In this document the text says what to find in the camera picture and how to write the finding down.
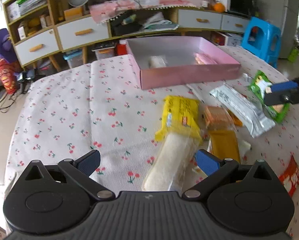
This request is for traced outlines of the green snack packet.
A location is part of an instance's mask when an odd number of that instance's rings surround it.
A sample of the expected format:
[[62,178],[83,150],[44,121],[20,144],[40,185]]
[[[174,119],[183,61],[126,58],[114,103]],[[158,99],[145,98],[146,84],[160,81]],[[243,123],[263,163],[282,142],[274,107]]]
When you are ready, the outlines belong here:
[[290,104],[280,101],[280,95],[272,89],[273,83],[267,75],[258,70],[249,85],[249,90],[260,101],[272,120],[281,123],[287,115]]

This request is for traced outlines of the gold brown snack packet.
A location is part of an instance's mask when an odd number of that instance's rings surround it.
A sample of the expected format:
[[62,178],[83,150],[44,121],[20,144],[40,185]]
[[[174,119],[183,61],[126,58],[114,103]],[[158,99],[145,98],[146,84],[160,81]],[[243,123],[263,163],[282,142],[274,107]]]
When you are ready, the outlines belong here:
[[232,130],[215,130],[209,132],[210,153],[219,159],[231,158],[241,163],[236,134]]

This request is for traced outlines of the silver white snack packet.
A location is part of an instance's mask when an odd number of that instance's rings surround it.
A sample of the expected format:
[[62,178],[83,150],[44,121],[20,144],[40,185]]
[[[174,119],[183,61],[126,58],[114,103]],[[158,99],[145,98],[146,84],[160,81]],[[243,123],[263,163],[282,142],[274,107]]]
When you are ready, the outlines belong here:
[[225,105],[246,126],[251,137],[256,138],[275,126],[275,122],[226,83],[210,91],[215,99]]

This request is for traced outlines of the yellow snack packet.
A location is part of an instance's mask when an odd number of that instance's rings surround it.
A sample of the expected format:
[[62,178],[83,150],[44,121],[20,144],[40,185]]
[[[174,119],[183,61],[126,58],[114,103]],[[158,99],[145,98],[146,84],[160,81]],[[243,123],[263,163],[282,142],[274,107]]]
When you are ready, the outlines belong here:
[[168,95],[164,98],[162,126],[155,133],[155,140],[162,141],[168,133],[174,132],[202,142],[198,126],[200,101],[182,96]]

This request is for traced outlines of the pink wafer snack pack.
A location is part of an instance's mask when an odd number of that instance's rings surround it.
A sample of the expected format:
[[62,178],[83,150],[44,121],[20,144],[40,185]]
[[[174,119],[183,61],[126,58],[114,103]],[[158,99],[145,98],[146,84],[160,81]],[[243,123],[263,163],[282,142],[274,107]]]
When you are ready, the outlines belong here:
[[196,64],[217,64],[217,62],[205,53],[194,53]]

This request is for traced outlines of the clear bag white bread snack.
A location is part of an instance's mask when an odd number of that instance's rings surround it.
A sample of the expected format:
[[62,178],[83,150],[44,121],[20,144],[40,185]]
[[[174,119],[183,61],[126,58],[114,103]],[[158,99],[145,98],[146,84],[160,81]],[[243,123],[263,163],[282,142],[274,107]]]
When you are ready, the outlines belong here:
[[164,55],[150,56],[149,57],[149,68],[165,68],[168,66],[167,59]]

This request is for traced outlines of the blue plastic stool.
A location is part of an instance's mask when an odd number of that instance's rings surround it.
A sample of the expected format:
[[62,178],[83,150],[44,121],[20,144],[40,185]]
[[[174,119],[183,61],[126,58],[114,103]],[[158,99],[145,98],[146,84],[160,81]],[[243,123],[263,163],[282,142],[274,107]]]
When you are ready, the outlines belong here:
[[277,68],[281,30],[264,20],[252,17],[243,35],[241,47]]

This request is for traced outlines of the orange cracker pack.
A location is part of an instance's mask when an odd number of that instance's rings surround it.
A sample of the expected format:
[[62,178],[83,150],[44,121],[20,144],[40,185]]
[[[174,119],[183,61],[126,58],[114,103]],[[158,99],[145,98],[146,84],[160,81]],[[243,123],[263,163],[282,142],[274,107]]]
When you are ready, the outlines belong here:
[[205,106],[204,121],[208,130],[234,130],[234,122],[229,113],[222,107]]

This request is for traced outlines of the cherry print floral cloth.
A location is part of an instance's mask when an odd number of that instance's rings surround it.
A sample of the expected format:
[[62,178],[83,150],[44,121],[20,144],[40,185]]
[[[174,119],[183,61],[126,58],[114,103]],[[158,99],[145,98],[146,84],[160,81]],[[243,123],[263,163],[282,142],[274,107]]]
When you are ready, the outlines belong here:
[[[114,192],[139,191],[160,143],[154,135],[161,126],[168,95],[218,106],[210,91],[219,82],[163,86],[143,90],[127,56],[95,61],[35,82],[18,117],[9,146],[5,184],[11,185],[34,159],[53,165],[77,159],[92,149],[101,165],[92,174]],[[258,138],[241,127],[240,138],[252,149],[243,163],[264,159],[277,175],[290,159],[299,166],[299,105],[290,107],[282,123]],[[287,233],[299,239],[299,184],[293,194],[295,212]]]

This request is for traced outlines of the red small snack packet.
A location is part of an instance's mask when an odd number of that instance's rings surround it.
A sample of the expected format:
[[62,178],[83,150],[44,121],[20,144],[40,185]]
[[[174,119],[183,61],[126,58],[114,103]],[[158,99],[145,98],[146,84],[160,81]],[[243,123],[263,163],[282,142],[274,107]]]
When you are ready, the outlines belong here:
[[286,170],[279,176],[279,180],[288,192],[290,197],[293,197],[296,189],[299,186],[299,165],[294,156],[290,158],[290,162]]

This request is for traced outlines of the white microwave oven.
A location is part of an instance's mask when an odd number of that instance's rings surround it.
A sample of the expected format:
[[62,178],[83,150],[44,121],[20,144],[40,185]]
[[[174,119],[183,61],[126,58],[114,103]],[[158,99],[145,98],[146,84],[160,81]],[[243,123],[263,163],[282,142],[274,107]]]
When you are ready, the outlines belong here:
[[225,11],[243,16],[255,16],[255,0],[216,0],[225,6]]

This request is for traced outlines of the pink cardboard box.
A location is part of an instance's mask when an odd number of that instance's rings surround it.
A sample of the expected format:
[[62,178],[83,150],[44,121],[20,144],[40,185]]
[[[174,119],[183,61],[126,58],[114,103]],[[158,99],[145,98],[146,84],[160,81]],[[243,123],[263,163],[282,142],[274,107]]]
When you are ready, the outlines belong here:
[[[143,90],[189,83],[234,80],[241,64],[202,37],[157,36],[126,40],[128,58]],[[217,64],[196,64],[194,53],[205,53]],[[168,66],[149,67],[150,56],[164,55]]]

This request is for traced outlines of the clear plastic storage bin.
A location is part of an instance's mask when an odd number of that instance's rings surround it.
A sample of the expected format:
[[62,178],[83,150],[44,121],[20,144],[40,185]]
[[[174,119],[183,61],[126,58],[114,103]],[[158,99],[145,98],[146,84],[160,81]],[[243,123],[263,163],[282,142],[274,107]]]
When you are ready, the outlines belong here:
[[97,60],[103,60],[115,56],[114,47],[93,49],[92,51],[95,53]]

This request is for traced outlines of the red snack bag on floor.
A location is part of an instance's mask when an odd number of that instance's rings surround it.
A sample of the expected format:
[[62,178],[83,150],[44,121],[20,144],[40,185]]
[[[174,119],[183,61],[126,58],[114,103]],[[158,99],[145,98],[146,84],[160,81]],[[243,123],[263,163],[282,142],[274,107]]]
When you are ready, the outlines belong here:
[[18,61],[8,63],[5,59],[0,59],[0,80],[8,94],[17,91],[17,78],[15,74],[21,72]]

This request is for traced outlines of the red storage box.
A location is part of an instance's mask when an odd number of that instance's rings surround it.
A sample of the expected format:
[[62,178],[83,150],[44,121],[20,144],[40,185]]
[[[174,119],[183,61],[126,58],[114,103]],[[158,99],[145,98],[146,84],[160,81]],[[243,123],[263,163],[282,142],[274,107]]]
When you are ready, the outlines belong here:
[[119,42],[116,47],[115,47],[115,50],[116,50],[116,54],[117,56],[122,56],[122,55],[127,55],[128,52],[127,52],[127,48],[126,48],[126,44],[125,43],[121,43]]

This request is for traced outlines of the wooden tv cabinet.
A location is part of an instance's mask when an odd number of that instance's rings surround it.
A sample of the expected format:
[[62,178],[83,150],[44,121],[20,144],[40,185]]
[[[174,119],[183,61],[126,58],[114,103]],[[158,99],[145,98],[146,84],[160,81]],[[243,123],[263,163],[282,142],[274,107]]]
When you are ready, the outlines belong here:
[[107,21],[95,22],[86,15],[56,26],[61,51],[83,51],[86,59],[88,46],[129,37],[147,37],[189,32],[220,31],[242,34],[249,23],[247,16],[215,12],[194,7],[151,8],[122,13]]

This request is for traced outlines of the purple plush toy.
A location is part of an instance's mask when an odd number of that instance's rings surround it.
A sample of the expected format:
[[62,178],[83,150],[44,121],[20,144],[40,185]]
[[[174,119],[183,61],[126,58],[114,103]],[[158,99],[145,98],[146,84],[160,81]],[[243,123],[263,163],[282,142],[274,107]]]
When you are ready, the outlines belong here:
[[0,29],[0,59],[4,59],[8,63],[18,60],[6,28]]

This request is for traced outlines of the pink cloth on cabinet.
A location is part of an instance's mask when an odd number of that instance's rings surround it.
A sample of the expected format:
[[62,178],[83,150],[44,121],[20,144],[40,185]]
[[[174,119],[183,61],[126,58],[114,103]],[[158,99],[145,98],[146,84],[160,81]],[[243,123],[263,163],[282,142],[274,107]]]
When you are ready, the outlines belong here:
[[156,10],[174,7],[196,8],[193,3],[186,0],[114,0],[91,5],[89,11],[93,20],[99,24],[117,19],[118,16],[128,10]]

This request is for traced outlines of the tall wooden shelf cabinet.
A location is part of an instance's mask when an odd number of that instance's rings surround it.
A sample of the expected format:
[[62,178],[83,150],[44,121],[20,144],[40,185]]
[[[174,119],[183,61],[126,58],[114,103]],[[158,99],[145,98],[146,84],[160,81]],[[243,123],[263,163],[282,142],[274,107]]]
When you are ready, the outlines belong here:
[[7,0],[3,3],[7,30],[18,58],[24,68],[37,67],[47,58],[56,71],[61,68],[54,55],[61,52],[56,24],[59,22],[57,0]]

